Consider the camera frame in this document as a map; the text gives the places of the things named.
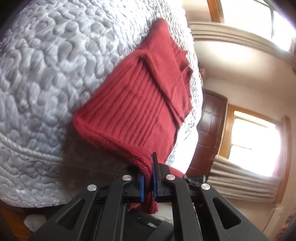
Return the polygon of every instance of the triangular cutout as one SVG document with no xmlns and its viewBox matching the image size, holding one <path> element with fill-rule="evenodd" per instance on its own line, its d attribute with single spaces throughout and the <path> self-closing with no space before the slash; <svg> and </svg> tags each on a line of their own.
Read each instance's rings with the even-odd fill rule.
<svg viewBox="0 0 296 241">
<path fill-rule="evenodd" d="M 213 198 L 213 203 L 225 229 L 230 229 L 241 223 L 241 220 L 218 198 Z"/>
<path fill-rule="evenodd" d="M 76 224 L 79 214 L 82 210 L 85 200 L 77 202 L 68 212 L 64 214 L 62 218 L 57 222 L 58 225 L 72 230 Z"/>
</svg>

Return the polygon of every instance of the ribbed knit fabric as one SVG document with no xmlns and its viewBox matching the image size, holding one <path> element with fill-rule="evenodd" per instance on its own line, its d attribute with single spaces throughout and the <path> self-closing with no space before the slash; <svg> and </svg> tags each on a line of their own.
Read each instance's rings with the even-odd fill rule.
<svg viewBox="0 0 296 241">
<path fill-rule="evenodd" d="M 77 110 L 73 123 L 82 138 L 129 161 L 145 177 L 143 211 L 155 213 L 150 190 L 151 153 L 165 163 L 178 130 L 192 109 L 192 71 L 172 39 L 165 20 L 157 20 L 141 46 L 125 57 L 97 92 Z M 172 173 L 182 176 L 177 170 Z"/>
</svg>

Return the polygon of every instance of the white quilt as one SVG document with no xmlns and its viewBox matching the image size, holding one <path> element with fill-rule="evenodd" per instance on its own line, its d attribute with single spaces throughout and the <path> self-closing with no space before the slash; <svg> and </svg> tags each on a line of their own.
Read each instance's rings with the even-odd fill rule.
<svg viewBox="0 0 296 241">
<path fill-rule="evenodd" d="M 202 92 L 184 12 L 171 2 L 34 0 L 18 15 L 0 47 L 1 200 L 19 207 L 64 204 L 86 185 L 125 173 L 126 163 L 81 140 L 71 120 L 158 18 L 188 51 L 194 71 L 194 109 L 167 163 L 182 155 L 178 146 L 200 119 Z"/>
</svg>

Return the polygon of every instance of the red garment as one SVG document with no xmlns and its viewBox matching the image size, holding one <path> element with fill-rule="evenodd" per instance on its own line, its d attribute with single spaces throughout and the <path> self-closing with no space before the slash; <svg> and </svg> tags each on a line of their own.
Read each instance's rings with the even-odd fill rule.
<svg viewBox="0 0 296 241">
<path fill-rule="evenodd" d="M 97 92 L 77 110 L 73 123 L 93 145 L 129 161 L 143 173 L 143 211 L 155 213 L 149 191 L 151 153 L 165 163 L 178 130 L 192 109 L 192 74 L 163 19 L 152 26 L 141 46 L 125 57 Z M 183 176 L 178 170 L 172 173 Z"/>
</svg>

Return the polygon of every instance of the door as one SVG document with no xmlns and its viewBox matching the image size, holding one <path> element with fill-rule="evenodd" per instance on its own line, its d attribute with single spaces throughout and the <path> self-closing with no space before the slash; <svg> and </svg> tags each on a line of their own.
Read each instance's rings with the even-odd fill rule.
<svg viewBox="0 0 296 241">
<path fill-rule="evenodd" d="M 198 142 L 187 176 L 207 175 L 221 142 L 227 98 L 206 89 L 202 93 L 202 116 L 197 125 Z"/>
</svg>

